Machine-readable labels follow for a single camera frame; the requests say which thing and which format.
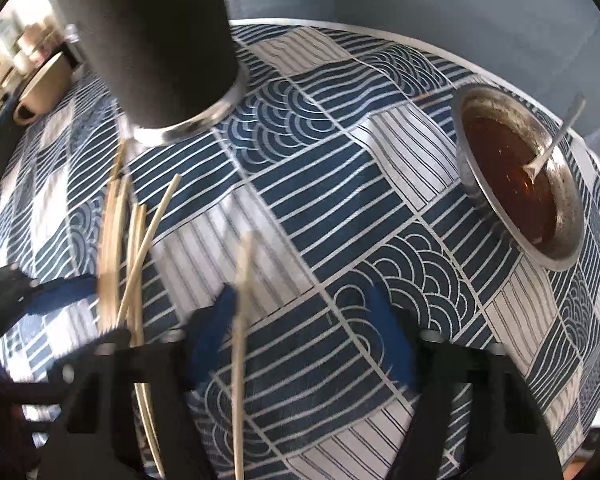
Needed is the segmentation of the metal bowl with sauce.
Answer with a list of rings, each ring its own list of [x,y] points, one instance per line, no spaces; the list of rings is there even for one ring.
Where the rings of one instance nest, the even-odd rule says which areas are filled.
[[[451,112],[467,194],[531,260],[548,270],[571,268],[584,240],[584,212],[566,156],[558,144],[534,183],[522,169],[557,132],[488,84],[458,88]]]

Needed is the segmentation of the metal spoon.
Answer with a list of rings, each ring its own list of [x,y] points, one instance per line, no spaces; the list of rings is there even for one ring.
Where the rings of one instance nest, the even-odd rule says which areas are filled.
[[[548,160],[552,157],[554,149],[558,147],[558,144],[562,142],[562,139],[566,136],[568,130],[576,123],[583,110],[585,109],[586,99],[582,94],[577,94],[570,107],[567,110],[567,114],[562,118],[562,124],[560,125],[557,133],[554,135],[552,142],[546,148],[543,148],[535,156],[535,159],[528,164],[525,164],[522,169],[526,173],[531,183],[534,183],[538,175],[542,172]]]

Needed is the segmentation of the blue patterned tablecloth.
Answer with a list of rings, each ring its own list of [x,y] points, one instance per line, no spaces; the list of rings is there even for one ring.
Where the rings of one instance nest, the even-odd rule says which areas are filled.
[[[142,270],[145,343],[99,333],[98,295],[27,314],[0,339],[40,456],[25,479],[157,479],[134,385],[147,382],[163,479],[236,479],[232,326],[236,262],[253,232],[244,479],[390,479],[418,394],[389,375],[367,291],[460,346],[501,344],[544,417],[562,474],[600,407],[600,162],[575,133],[576,263],[531,260],[460,182],[452,99],[464,84],[557,117],[439,48],[333,24],[243,20],[230,34],[245,96],[213,127],[147,146],[126,133],[91,67],[30,125],[0,169],[0,268],[43,284],[93,274],[120,140],[145,232],[181,181]]]

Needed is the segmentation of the beige ceramic mug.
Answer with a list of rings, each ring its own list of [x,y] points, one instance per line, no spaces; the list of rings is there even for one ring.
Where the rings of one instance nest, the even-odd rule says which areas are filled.
[[[71,84],[72,69],[68,58],[62,52],[58,52],[24,88],[12,119],[20,126],[32,124],[64,98]]]

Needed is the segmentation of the black cylindrical utensil holder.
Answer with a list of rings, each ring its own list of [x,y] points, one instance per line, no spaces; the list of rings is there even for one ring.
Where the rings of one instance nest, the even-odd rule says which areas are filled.
[[[54,0],[87,61],[117,99],[133,138],[175,143],[230,114],[247,74],[225,0]]]

